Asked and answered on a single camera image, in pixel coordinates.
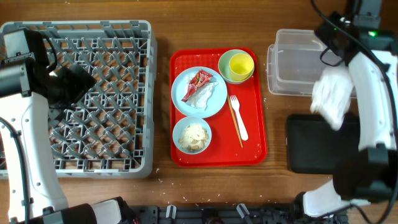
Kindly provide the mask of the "white tissue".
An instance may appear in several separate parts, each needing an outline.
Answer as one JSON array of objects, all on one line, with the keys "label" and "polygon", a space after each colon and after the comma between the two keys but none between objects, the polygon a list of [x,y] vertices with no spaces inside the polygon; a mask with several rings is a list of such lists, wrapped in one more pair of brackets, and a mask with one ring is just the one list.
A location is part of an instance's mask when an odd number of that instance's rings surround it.
[{"label": "white tissue", "polygon": [[353,88],[347,67],[325,68],[313,86],[310,111],[319,113],[333,130],[339,130],[349,109]]}]

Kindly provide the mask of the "small light blue bowl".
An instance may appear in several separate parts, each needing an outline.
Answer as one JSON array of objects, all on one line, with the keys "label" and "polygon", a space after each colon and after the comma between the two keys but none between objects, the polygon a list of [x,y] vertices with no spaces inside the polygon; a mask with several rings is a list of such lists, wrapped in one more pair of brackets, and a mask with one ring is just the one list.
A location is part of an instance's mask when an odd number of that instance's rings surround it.
[{"label": "small light blue bowl", "polygon": [[[188,125],[193,124],[193,123],[197,123],[197,124],[202,125],[208,131],[208,134],[209,134],[210,138],[209,138],[209,140],[208,140],[208,142],[207,142],[207,144],[206,144],[204,149],[202,149],[199,152],[189,153],[189,152],[183,150],[183,148],[181,147],[181,145],[178,142],[178,139],[179,139],[183,129],[186,128]],[[173,139],[173,142],[174,142],[175,146],[177,147],[177,149],[180,152],[185,153],[185,154],[189,154],[189,155],[199,154],[199,153],[205,151],[206,148],[210,145],[211,137],[212,137],[212,132],[211,132],[211,128],[208,125],[208,123],[204,119],[196,118],[196,117],[185,117],[185,118],[181,119],[174,126],[173,133],[172,133],[172,139]]]}]

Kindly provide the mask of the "red snack wrapper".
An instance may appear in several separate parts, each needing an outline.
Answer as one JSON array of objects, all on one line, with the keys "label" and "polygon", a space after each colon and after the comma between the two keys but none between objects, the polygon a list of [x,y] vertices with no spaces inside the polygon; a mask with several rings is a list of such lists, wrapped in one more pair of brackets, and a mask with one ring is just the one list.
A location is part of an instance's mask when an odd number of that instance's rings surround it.
[{"label": "red snack wrapper", "polygon": [[190,80],[188,86],[187,86],[187,92],[185,96],[182,98],[183,102],[187,102],[188,99],[199,89],[201,88],[204,84],[207,84],[211,79],[213,78],[213,75],[204,71],[204,70],[199,70],[196,75]]}]

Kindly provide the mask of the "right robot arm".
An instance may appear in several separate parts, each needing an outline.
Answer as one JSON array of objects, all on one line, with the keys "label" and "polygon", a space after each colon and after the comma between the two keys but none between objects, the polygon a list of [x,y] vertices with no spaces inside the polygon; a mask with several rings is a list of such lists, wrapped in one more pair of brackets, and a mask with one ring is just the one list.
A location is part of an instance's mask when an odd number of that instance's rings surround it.
[{"label": "right robot arm", "polygon": [[294,219],[317,222],[347,209],[397,200],[397,39],[380,29],[380,1],[348,1],[344,14],[323,16],[315,35],[340,61],[315,83],[310,109],[339,129],[356,93],[360,121],[358,155],[339,163],[333,178],[297,195]]}]

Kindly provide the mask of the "white napkin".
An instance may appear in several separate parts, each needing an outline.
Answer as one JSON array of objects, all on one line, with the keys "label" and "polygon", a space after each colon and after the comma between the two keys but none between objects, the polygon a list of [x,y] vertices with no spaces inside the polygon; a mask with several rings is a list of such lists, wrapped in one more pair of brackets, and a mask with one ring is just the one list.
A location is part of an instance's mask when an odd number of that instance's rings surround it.
[{"label": "white napkin", "polygon": [[193,108],[205,110],[207,102],[213,93],[213,90],[218,85],[218,82],[206,83],[200,87],[192,96],[189,97],[186,104]]}]

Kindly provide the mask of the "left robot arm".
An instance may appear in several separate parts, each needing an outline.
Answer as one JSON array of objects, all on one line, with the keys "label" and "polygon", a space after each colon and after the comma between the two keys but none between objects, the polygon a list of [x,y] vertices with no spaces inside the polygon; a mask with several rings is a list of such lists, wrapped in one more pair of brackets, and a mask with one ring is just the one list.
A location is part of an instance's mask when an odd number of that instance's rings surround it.
[{"label": "left robot arm", "polygon": [[78,103],[96,80],[80,65],[50,62],[50,39],[39,31],[4,34],[1,62],[1,146],[10,186],[9,221],[35,223],[68,208],[53,164],[48,126]]}]

